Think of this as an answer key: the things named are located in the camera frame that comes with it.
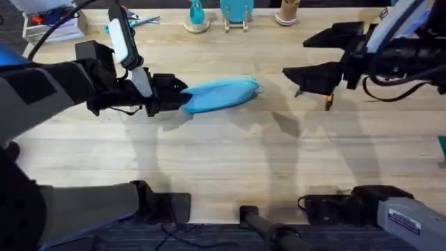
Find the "wooden table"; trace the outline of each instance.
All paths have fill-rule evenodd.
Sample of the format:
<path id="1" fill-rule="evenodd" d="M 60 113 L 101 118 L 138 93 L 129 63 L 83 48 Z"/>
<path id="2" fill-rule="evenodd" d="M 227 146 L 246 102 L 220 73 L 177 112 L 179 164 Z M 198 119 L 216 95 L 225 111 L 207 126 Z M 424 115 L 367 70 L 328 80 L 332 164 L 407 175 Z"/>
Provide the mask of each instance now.
<path id="1" fill-rule="evenodd" d="M 446 103 L 425 87 L 397 103 L 374 102 L 345 84 L 336 90 L 331 112 L 324 97 L 293 97 L 297 86 L 283 67 L 338 61 L 341 50 L 305 49 L 302 41 L 333 22 L 371 22 L 379 8 L 309 8 L 299 24 L 284 28 L 275 10 L 254 11 L 250 30 L 224 33 L 218 10 L 207 33 L 183 28 L 188 10 L 138 10 L 161 15 L 161 25 L 137 28 L 135 37 L 152 73 L 175 73 L 189 85 L 253 75 L 260 96 L 246 105 L 188 116 L 167 112 L 147 118 L 107 110 L 95 117 L 73 107 L 18 140 L 19 164 L 41 184 L 106 185 L 134 179 L 154 191 L 190 192 L 191 222 L 237 222 L 238 207 L 254 204 L 278 222 L 305 221 L 297 198 L 309 193 L 349 192 L 360 184 L 392 184 L 446 214 L 446 170 L 436 137 L 446 134 Z M 47 45 L 36 61 L 75 58 L 74 44 L 95 39 L 110 45 L 103 31 L 105 10 L 86 10 L 90 35 Z M 395 96 L 408 86 L 371 88 Z"/>

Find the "metal bracket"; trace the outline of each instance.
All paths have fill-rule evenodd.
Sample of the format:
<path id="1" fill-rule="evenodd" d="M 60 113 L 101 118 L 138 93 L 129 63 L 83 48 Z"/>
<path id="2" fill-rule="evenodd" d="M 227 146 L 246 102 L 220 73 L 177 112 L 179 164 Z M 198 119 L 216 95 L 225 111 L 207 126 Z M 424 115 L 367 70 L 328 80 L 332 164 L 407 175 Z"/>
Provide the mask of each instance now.
<path id="1" fill-rule="evenodd" d="M 224 32 L 228 33 L 233 28 L 242 28 L 243 32 L 247 32 L 249 29 L 249 8 L 245 6 L 245 18 L 242 22 L 229 21 L 229 6 L 226 7 L 226 15 L 224 16 Z"/>

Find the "label sticker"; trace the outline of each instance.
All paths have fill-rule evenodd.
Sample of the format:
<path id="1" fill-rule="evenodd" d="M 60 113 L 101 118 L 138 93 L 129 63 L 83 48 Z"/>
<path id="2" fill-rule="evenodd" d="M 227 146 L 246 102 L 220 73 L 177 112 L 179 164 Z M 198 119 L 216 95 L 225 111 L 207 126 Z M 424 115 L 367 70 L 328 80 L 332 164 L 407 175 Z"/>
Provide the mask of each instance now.
<path id="1" fill-rule="evenodd" d="M 397 223 L 414 234 L 420 235 L 421 233 L 421 224 L 418 221 L 409 218 L 396 210 L 389 209 L 389 220 Z"/>

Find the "black cable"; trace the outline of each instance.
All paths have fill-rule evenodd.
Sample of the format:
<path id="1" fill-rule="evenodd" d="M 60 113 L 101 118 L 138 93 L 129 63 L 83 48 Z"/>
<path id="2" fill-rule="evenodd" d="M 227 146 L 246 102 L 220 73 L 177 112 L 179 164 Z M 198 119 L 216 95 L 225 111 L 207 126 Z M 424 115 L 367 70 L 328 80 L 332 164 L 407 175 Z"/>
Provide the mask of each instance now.
<path id="1" fill-rule="evenodd" d="M 219 242 L 219 243 L 213 243 L 213 244 L 209 244 L 209 245 L 204 245 L 204 244 L 193 243 L 193 242 L 190 242 L 190 241 L 188 241 L 188 240 L 179 238 L 179 237 L 177 237 L 175 234 L 173 234 L 173 233 L 169 233 L 169 232 L 164 228 L 163 225 L 161 225 L 161 230 L 162 230 L 165 234 L 167 234 L 168 236 L 170 236 L 170 237 L 176 239 L 177 241 L 181 241 L 181 242 L 183 242 L 183 243 L 186 243 L 186 244 L 188 244 L 188 245 L 194 246 L 194 247 L 199 248 L 199 249 L 209 249 L 209 248 L 216 248 L 216 247 L 222 247 L 222 246 L 236 246 L 239 250 L 242 250 L 242 251 L 243 251 L 242 246 L 241 246 L 239 243 L 235 242 L 235 241 L 224 241 L 224 242 Z"/>
<path id="2" fill-rule="evenodd" d="M 369 88 L 367 87 L 367 80 L 368 80 L 368 79 L 369 79 L 369 77 L 365 77 L 365 78 L 362 80 L 362 88 L 364 89 L 364 92 L 365 92 L 368 96 L 370 96 L 370 97 L 372 97 L 372 98 L 374 98 L 374 99 L 376 99 L 376 100 L 383 101 L 383 102 L 396 102 L 396 101 L 403 100 L 404 98 L 407 98 L 408 96 L 414 94 L 414 92 L 418 91 L 418 89 L 420 89 L 420 88 L 423 87 L 424 85 L 426 85 L 426 84 L 430 84 L 430 82 L 422 82 L 422 83 L 419 83 L 419 84 L 415 85 L 414 87 L 412 87 L 411 89 L 409 89 L 407 92 L 405 92 L 405 93 L 403 93 L 403 94 L 401 94 L 400 96 L 397 96 L 397 97 L 395 97 L 395 98 L 378 98 L 378 97 L 376 97 L 375 95 L 373 95 L 373 94 L 370 93 Z"/>
<path id="3" fill-rule="evenodd" d="M 300 210 L 302 210 L 302 211 L 304 211 L 304 212 L 307 212 L 307 209 L 306 209 L 304 206 L 300 205 L 300 202 L 301 202 L 303 199 L 307 199 L 307 198 L 308 198 L 308 196 L 305 195 L 305 196 L 302 196 L 301 198 L 298 199 L 298 207 L 299 207 Z"/>
<path id="4" fill-rule="evenodd" d="M 90 3 L 93 3 L 94 1 L 97 1 L 97 0 L 87 0 L 84 3 L 79 4 L 78 7 L 76 7 L 75 9 L 73 9 L 72 11 L 70 11 L 69 13 L 64 15 L 59 21 L 57 21 L 56 24 L 51 26 L 51 28 L 49 28 L 49 30 L 42 36 L 42 38 L 36 43 L 34 48 L 31 50 L 31 52 L 28 55 L 28 60 L 30 60 L 30 61 L 33 60 L 33 58 L 36 55 L 37 51 L 42 47 L 43 43 L 45 43 L 45 41 L 49 38 L 49 36 L 57 28 L 59 28 L 62 24 L 65 24 L 68 20 L 70 20 L 72 18 L 75 18 L 75 14 L 79 10 L 83 9 L 85 6 L 89 5 Z"/>
<path id="5" fill-rule="evenodd" d="M 139 111 L 142 110 L 142 105 L 140 105 L 139 108 L 136 109 L 136 110 L 133 111 L 133 112 L 125 111 L 125 110 L 123 110 L 123 109 L 119 109 L 119 108 L 116 108 L 116 107 L 109 107 L 109 108 L 110 108 L 110 109 L 113 109 L 113 110 L 115 110 L 115 111 L 118 111 L 118 112 L 123 112 L 123 113 L 127 114 L 128 116 L 133 116 L 133 115 L 135 115 L 137 112 L 139 112 Z"/>
<path id="6" fill-rule="evenodd" d="M 412 5 L 409 6 L 407 11 L 405 13 L 403 13 L 403 15 L 397 20 L 397 22 L 395 22 L 394 26 L 389 30 L 387 35 L 384 37 L 382 43 L 380 44 L 378 50 L 375 53 L 375 56 L 371 59 L 371 63 L 369 66 L 369 73 L 370 73 L 369 76 L 370 76 L 370 80 L 373 83 L 380 85 L 380 86 L 396 86 L 396 85 L 400 85 L 400 84 L 406 84 L 406 83 L 409 83 L 409 82 L 417 80 L 417 79 L 421 79 L 423 77 L 426 77 L 427 75 L 436 73 L 441 70 L 446 70 L 446 64 L 443 64 L 443 65 L 437 66 L 435 68 L 432 68 L 430 70 L 426 70 L 422 73 L 411 75 L 410 77 L 406 77 L 403 79 L 381 81 L 377 78 L 376 71 L 377 71 L 378 61 L 379 61 L 381 54 L 383 53 L 383 50 L 390 44 L 395 33 L 402 27 L 404 22 L 417 10 L 418 7 L 421 6 L 422 3 L 423 3 L 423 0 L 414 1 L 412 3 Z"/>
<path id="7" fill-rule="evenodd" d="M 188 233 L 196 228 L 197 228 L 197 226 L 193 226 L 189 229 L 186 229 L 185 232 Z M 172 234 L 176 234 L 179 231 L 181 231 L 181 228 L 175 229 L 175 231 Z M 166 241 L 169 240 L 169 238 L 171 238 L 172 234 L 167 234 L 166 237 L 164 237 L 164 239 L 160 243 L 158 243 L 158 245 L 156 246 L 156 248 L 153 251 L 158 251 L 166 243 Z"/>

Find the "blue object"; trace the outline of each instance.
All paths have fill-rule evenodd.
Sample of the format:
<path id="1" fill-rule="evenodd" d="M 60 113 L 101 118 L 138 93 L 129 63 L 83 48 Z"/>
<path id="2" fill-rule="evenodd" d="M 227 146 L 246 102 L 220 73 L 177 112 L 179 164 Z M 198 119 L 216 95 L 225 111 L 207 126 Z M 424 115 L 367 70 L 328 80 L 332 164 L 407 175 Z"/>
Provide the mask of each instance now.
<path id="1" fill-rule="evenodd" d="M 226 17 L 226 12 L 229 11 L 230 22 L 243 22 L 246 11 L 248 15 L 252 14 L 254 0 L 220 0 L 220 9 L 224 17 Z"/>
<path id="2" fill-rule="evenodd" d="M 29 63 L 22 55 L 0 43 L 0 66 L 16 66 Z"/>
<path id="3" fill-rule="evenodd" d="M 183 93 L 192 94 L 192 98 L 181 108 L 188 114 L 195 114 L 241 105 L 250 101 L 258 88 L 253 77 L 217 79 L 184 90 Z"/>
<path id="4" fill-rule="evenodd" d="M 190 23 L 191 24 L 203 24 L 204 22 L 204 10 L 200 0 L 192 0 L 190 6 Z"/>

